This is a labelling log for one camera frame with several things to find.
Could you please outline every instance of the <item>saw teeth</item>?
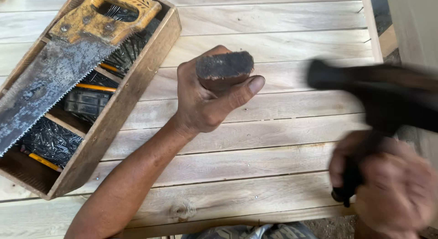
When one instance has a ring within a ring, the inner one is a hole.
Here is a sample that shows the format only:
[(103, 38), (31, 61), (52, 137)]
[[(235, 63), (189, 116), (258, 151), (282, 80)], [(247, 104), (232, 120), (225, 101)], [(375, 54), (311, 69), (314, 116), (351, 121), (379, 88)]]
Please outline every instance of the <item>saw teeth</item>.
[[(122, 45), (123, 42), (125, 42), (129, 37), (127, 37), (125, 40), (123, 40), (122, 42), (120, 42), (110, 53), (109, 55), (107, 55), (104, 59), (102, 59), (102, 61), (104, 61), (106, 58), (108, 58), (113, 52), (115, 52), (118, 48), (120, 48), (120, 46)], [(36, 119), (28, 129), (26, 129), (15, 141), (13, 141), (2, 153), (0, 153), (0, 158), (3, 157), (3, 155), (17, 142), (19, 141), (35, 124), (36, 122), (41, 119), (50, 109), (53, 108), (54, 105), (56, 105), (68, 92), (70, 92), (82, 79), (84, 79), (85, 76), (89, 75), (91, 73), (91, 71), (93, 71), (99, 64), (102, 63), (102, 61), (100, 63), (97, 63), (96, 66), (94, 66), (93, 68), (91, 68), (84, 76), (82, 76), (81, 79), (79, 79), (72, 87), (70, 87), (69, 90), (67, 90), (60, 98), (58, 98), (58, 100), (51, 106), (49, 107), (38, 119)]]

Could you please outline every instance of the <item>right hand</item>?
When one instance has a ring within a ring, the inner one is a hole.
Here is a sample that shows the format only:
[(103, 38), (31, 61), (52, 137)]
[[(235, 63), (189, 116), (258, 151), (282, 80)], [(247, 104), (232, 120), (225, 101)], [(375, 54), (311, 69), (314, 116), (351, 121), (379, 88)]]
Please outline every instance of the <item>right hand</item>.
[[(329, 166), (333, 187), (342, 187), (346, 158), (368, 134), (354, 131), (337, 145)], [(354, 207), (365, 225), (390, 238), (411, 238), (429, 225), (435, 215), (437, 173), (407, 143), (385, 138), (381, 152), (359, 169), (364, 185), (356, 190)]]

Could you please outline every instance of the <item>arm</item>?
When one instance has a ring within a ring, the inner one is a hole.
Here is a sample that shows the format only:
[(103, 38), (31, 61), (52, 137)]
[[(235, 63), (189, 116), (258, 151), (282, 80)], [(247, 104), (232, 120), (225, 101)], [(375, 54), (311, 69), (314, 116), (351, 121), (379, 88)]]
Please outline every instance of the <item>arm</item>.
[[(203, 55), (227, 53), (217, 46)], [(105, 178), (72, 221), (65, 238), (108, 238), (121, 232), (175, 155), (200, 132), (216, 129), (235, 108), (258, 93), (265, 79), (248, 78), (220, 97), (203, 88), (195, 61), (178, 67), (177, 113)]]
[[(334, 187), (342, 187), (345, 158), (366, 137), (355, 131), (339, 142), (329, 166)], [(359, 215), (356, 239), (418, 239), (435, 214), (437, 173), (407, 143), (386, 138), (381, 153), (369, 156), (359, 168), (364, 185), (356, 190)]]

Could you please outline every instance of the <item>saw handle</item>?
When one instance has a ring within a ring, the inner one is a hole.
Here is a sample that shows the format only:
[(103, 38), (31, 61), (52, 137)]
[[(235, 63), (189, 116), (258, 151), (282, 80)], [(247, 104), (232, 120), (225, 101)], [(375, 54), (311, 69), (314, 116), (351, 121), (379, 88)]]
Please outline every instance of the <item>saw handle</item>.
[[(138, 18), (133, 22), (124, 22), (99, 14), (96, 10), (104, 3), (136, 11)], [(49, 34), (69, 43), (74, 43), (84, 34), (91, 34), (115, 46), (131, 34), (145, 29), (161, 9), (161, 4), (153, 0), (85, 0), (64, 15)]]

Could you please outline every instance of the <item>wooden toolbox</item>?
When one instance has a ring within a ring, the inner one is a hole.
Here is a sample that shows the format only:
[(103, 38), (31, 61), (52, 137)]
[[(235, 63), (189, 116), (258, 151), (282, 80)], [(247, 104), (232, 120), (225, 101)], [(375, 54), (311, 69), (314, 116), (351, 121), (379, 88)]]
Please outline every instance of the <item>wooden toolbox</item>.
[[(68, 0), (63, 5), (53, 21), (0, 87), (0, 98), (49, 41), (47, 33), (52, 26), (83, 1)], [(120, 81), (117, 91), (96, 122), (88, 126), (71, 114), (57, 108), (51, 109), (45, 115), (46, 118), (83, 137), (83, 141), (65, 169), (61, 173), (50, 169), (20, 152), (15, 146), (0, 158), (1, 175), (46, 200), (62, 196), (85, 184), (180, 35), (181, 23), (176, 7), (165, 0), (155, 1), (160, 2), (162, 6), (161, 12), (156, 16), (161, 23), (128, 73)]]

